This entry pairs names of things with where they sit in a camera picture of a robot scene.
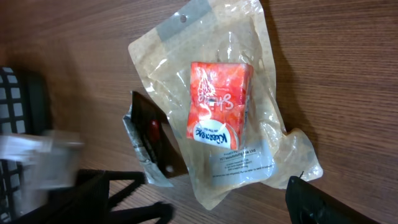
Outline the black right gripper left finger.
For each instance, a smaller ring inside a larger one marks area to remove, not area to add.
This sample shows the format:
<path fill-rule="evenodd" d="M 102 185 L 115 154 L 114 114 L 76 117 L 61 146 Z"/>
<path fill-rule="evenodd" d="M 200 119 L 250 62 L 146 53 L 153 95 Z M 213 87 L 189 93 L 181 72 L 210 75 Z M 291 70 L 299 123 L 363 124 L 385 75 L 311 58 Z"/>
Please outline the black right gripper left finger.
<path fill-rule="evenodd" d="M 57 192 L 45 205 L 13 223 L 142 223 L 153 219 L 169 223 L 174 217 L 169 203 L 113 210 L 145 183 L 142 172 L 81 169 L 74 187 Z"/>

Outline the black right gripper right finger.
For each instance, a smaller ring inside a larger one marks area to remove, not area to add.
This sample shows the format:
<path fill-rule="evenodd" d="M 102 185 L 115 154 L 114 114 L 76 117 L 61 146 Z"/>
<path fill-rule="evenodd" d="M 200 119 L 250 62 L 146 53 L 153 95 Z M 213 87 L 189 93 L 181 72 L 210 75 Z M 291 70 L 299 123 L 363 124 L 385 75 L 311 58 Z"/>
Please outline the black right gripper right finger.
<path fill-rule="evenodd" d="M 293 224 L 378 224 L 297 176 L 289 179 L 285 201 Z"/>

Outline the red tissue pack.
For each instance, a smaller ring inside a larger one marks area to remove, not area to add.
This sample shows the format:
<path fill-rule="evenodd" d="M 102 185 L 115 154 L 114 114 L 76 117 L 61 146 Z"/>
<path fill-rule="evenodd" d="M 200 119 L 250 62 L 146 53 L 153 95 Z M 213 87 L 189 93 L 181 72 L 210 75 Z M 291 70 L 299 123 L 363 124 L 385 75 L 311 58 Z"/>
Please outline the red tissue pack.
<path fill-rule="evenodd" d="M 253 73 L 253 66 L 246 63 L 192 62 L 187 138 L 238 150 Z"/>

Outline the beige plastic pouch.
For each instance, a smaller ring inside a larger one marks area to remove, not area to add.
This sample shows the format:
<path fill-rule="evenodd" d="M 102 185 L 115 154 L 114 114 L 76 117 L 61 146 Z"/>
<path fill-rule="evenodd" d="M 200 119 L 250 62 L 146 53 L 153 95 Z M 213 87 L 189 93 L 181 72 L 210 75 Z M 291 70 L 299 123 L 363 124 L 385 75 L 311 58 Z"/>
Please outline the beige plastic pouch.
<path fill-rule="evenodd" d="M 132 62 L 152 100 L 166 114 L 194 194 L 208 210 L 233 189 L 260 182 L 285 189 L 292 176 L 323 175 L 309 138 L 287 131 L 276 102 L 276 70 L 259 1 L 190 1 L 129 45 Z M 247 63 L 246 139 L 240 151 L 188 139 L 192 62 Z"/>

